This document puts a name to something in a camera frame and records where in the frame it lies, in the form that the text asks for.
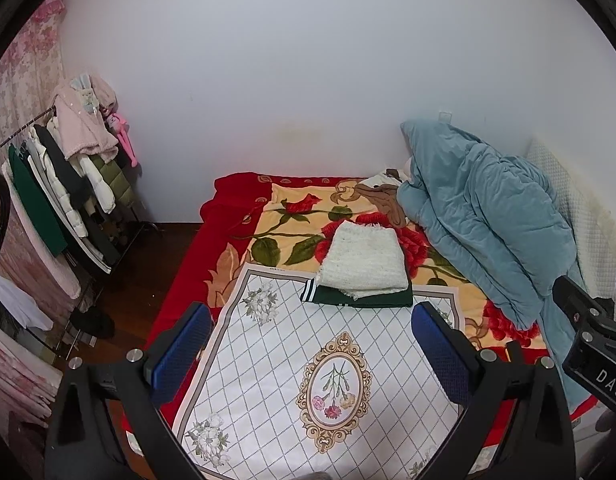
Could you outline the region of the white fuzzy knit sweater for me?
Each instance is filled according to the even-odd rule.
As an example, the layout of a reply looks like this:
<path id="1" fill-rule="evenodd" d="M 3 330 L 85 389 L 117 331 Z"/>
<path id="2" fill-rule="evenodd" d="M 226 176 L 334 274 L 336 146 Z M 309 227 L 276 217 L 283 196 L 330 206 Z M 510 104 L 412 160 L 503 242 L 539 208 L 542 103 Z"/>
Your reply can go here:
<path id="1" fill-rule="evenodd" d="M 315 280 L 355 300 L 403 292 L 410 284 L 396 231 L 351 221 L 336 229 Z"/>

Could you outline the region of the clothes rack with hanging clothes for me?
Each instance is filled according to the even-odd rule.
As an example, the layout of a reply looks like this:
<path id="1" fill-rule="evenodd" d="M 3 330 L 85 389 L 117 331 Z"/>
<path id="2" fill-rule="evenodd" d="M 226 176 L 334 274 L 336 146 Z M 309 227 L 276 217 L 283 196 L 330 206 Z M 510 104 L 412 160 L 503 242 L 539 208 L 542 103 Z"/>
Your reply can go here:
<path id="1" fill-rule="evenodd" d="M 10 163 L 10 179 L 2 175 L 6 191 L 19 192 L 30 231 L 53 255 L 68 261 L 81 294 L 58 328 L 4 278 L 0 299 L 5 322 L 17 327 L 15 335 L 56 356 L 76 338 L 95 337 L 104 330 L 88 312 L 102 281 L 114 274 L 142 229 L 125 174 L 138 161 L 116 92 L 89 72 L 58 82 L 52 106 L 31 120 L 21 151 L 26 161 Z"/>

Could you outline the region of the white dotted pillow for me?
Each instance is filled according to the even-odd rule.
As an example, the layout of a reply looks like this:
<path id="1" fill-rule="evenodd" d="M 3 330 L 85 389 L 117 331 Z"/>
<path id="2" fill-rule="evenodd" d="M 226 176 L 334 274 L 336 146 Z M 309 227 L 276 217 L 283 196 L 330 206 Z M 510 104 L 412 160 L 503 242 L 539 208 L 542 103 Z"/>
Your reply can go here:
<path id="1" fill-rule="evenodd" d="M 578 266 L 588 292 L 612 298 L 616 306 L 616 221 L 611 211 L 540 139 L 530 141 L 526 158 L 555 189 L 558 210 L 573 229 Z"/>

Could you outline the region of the light blue quilt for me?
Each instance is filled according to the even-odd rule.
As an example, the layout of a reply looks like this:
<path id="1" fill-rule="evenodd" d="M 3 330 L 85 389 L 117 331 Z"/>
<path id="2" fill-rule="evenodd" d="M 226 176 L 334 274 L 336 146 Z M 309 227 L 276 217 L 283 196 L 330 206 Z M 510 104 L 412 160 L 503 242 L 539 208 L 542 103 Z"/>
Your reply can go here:
<path id="1" fill-rule="evenodd" d="M 539 326 L 562 366 L 575 331 L 552 287 L 561 276 L 584 281 L 548 177 L 445 122 L 407 120 L 400 129 L 411 155 L 410 177 L 397 192 L 404 213 L 517 330 Z"/>

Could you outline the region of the white diamond-pattern floral mat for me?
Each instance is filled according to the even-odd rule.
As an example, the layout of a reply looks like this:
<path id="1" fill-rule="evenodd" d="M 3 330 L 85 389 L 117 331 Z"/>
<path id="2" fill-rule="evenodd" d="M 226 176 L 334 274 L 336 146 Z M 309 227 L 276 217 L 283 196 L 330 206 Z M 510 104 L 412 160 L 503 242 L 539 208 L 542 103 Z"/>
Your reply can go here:
<path id="1" fill-rule="evenodd" d="M 306 273 L 247 266 L 173 431 L 209 479 L 412 479 L 459 416 L 412 309 L 305 300 Z"/>

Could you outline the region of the brown garment on bed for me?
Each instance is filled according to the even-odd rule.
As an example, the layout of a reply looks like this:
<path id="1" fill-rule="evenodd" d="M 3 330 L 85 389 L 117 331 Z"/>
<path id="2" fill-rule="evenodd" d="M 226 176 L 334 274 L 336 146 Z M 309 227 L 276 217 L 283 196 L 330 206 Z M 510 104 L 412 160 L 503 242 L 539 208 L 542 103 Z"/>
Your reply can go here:
<path id="1" fill-rule="evenodd" d="M 398 203 L 397 192 L 400 185 L 407 181 L 405 172 L 389 168 L 358 182 L 355 190 L 370 200 L 381 214 L 385 214 L 392 226 L 404 228 L 408 224 L 408 218 Z"/>

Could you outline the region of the dark green folded garment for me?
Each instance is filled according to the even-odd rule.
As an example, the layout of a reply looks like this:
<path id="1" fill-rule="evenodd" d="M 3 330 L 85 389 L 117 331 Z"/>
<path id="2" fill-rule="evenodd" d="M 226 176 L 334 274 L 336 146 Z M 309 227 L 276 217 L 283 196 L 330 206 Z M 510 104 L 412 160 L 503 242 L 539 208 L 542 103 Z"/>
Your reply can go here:
<path id="1" fill-rule="evenodd" d="M 318 285 L 309 280 L 299 294 L 303 302 L 313 304 L 328 304 L 329 306 L 354 308 L 410 308 L 412 306 L 412 286 L 400 292 L 385 292 L 355 299 L 339 289 Z"/>

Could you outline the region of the red floral blanket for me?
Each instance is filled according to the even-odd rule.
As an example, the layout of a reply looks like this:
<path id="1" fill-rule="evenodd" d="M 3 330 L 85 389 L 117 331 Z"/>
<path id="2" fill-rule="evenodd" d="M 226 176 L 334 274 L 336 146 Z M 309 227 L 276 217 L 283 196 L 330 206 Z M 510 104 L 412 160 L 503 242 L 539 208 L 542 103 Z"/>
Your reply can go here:
<path id="1" fill-rule="evenodd" d="M 147 337 L 173 327 L 195 301 L 218 315 L 227 304 L 247 263 L 315 272 L 341 222 L 380 224 L 396 231 L 405 264 L 415 285 L 455 289 L 465 315 L 464 333 L 478 349 L 504 356 L 509 341 L 518 342 L 527 362 L 548 352 L 540 328 L 517 330 L 484 293 L 470 283 L 408 221 L 395 228 L 361 196 L 358 179 L 287 178 L 242 172 L 216 180 L 216 194 L 201 206 L 201 225 L 187 247 L 172 285 Z"/>

